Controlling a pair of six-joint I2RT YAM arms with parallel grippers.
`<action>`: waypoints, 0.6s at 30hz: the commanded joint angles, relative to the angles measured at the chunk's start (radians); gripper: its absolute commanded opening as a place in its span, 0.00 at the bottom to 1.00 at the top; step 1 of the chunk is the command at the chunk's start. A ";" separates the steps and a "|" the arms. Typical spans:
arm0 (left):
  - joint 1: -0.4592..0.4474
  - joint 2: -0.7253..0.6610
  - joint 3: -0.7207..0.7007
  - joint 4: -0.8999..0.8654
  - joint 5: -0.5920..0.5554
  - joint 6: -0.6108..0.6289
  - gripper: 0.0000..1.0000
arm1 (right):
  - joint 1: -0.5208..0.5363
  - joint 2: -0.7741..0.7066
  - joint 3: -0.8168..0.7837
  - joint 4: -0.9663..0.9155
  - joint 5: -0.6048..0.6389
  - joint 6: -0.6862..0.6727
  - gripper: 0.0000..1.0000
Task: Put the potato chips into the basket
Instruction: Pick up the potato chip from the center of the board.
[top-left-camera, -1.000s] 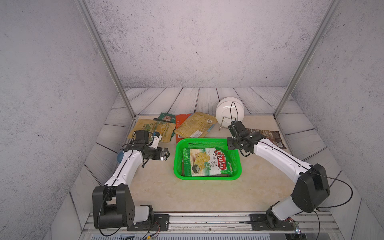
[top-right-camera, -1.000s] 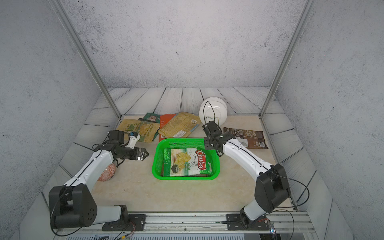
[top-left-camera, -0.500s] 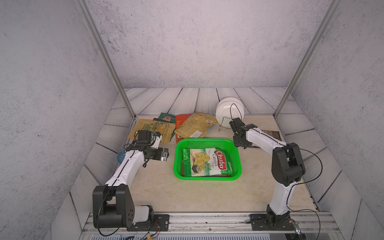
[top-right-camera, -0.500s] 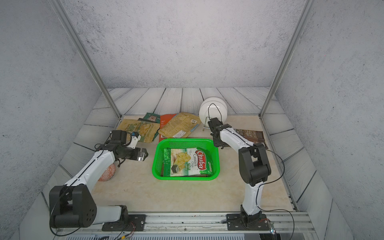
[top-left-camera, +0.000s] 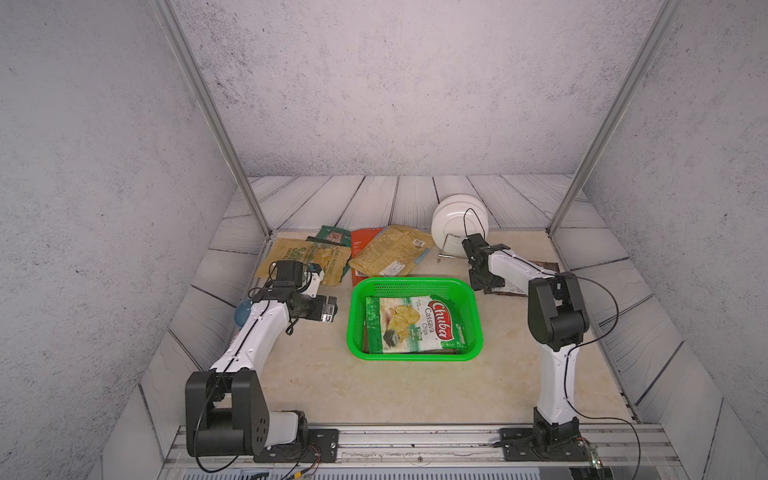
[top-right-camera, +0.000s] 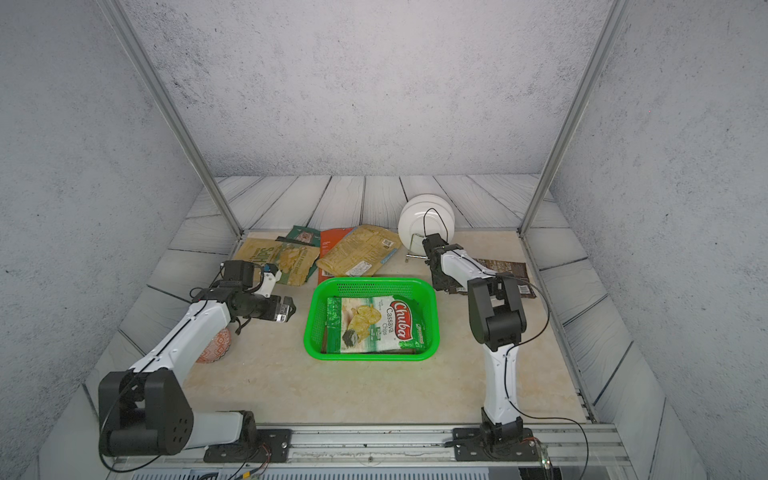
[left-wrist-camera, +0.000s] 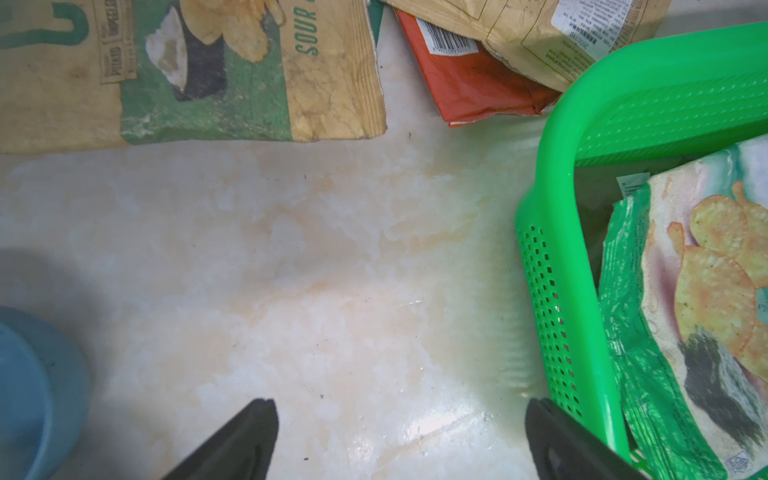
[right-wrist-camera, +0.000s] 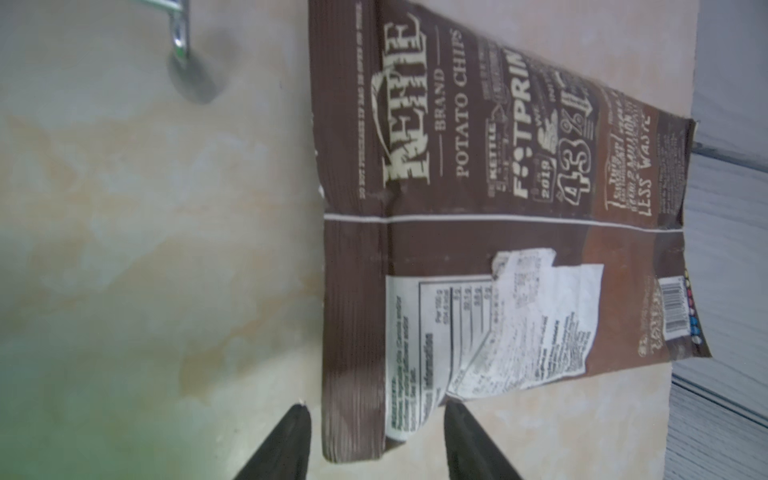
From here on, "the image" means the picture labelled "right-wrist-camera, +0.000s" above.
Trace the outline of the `brown Kettle chips bag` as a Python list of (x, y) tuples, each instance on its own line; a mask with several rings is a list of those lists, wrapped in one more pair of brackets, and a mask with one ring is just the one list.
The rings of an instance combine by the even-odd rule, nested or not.
[(312, 1), (308, 31), (327, 460), (450, 401), (709, 356), (694, 120), (409, 1)]

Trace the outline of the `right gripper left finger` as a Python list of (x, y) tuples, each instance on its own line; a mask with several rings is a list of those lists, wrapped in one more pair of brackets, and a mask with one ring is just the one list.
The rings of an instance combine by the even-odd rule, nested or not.
[(292, 405), (235, 480), (304, 480), (311, 448), (311, 415), (301, 403)]

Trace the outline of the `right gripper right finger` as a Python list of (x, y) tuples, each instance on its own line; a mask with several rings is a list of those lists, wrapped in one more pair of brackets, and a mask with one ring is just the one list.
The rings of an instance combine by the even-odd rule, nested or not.
[(444, 440), (450, 480), (522, 479), (463, 403), (446, 403)]

